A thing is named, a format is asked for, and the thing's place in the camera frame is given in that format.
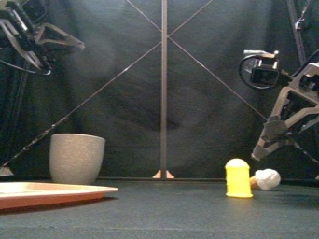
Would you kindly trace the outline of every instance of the black fabric backdrop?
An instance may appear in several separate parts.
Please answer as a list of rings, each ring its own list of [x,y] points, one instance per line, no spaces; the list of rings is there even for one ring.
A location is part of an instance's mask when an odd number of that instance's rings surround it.
[[[110,81],[53,133],[105,139],[100,176],[150,177],[157,172],[160,18],[160,0],[49,1],[46,21],[80,38],[85,49],[58,59],[49,77],[28,76],[13,141],[5,148],[1,145],[2,162]],[[252,173],[271,167],[284,178],[315,178],[317,166],[295,148],[277,150],[261,162],[251,160],[279,89],[255,91],[236,73],[244,49],[279,50],[283,68],[291,73],[297,69],[287,2],[168,0],[167,27],[167,168],[172,175],[221,178],[227,161],[241,158]],[[312,42],[308,55],[317,42],[313,34],[305,35]],[[20,78],[1,81],[12,84]],[[4,133],[8,126],[1,124]],[[48,151],[49,136],[14,161],[13,173],[46,176]]]

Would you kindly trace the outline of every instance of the peach tray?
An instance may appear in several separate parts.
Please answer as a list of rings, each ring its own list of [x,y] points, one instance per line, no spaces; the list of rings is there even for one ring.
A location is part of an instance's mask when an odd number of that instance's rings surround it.
[[[0,183],[0,210],[101,199],[117,188],[54,183]]]

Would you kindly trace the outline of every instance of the gray cup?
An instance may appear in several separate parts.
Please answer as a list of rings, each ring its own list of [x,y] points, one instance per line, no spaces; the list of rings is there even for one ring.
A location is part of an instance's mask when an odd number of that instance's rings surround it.
[[[102,164],[104,139],[86,134],[50,136],[49,172],[52,181],[90,185]]]

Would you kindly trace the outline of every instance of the vertical pole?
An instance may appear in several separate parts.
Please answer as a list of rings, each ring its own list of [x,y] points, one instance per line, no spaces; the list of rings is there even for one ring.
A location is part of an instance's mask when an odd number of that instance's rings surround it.
[[[160,178],[167,178],[167,0],[161,0]]]
[[[292,0],[287,0],[287,5],[288,5],[288,12],[291,17],[291,27],[292,27],[292,33],[293,33],[293,41],[296,46],[299,64],[303,65],[303,63],[305,62],[304,43],[303,43],[303,38],[300,33],[301,30],[296,30],[295,28],[297,18],[296,18],[296,12],[295,12],[295,4]]]

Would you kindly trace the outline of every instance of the black cable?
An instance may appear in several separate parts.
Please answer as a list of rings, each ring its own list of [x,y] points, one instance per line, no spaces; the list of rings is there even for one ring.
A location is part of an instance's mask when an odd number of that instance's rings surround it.
[[[26,70],[25,68],[21,68],[10,63],[6,63],[5,61],[0,60],[0,64],[8,66],[9,68],[17,70],[17,71],[22,71],[25,73],[29,73],[29,74],[33,74],[33,75],[37,75],[37,76],[48,76],[50,74],[50,70],[46,70],[45,72],[36,72],[36,71],[30,71],[30,70]]]

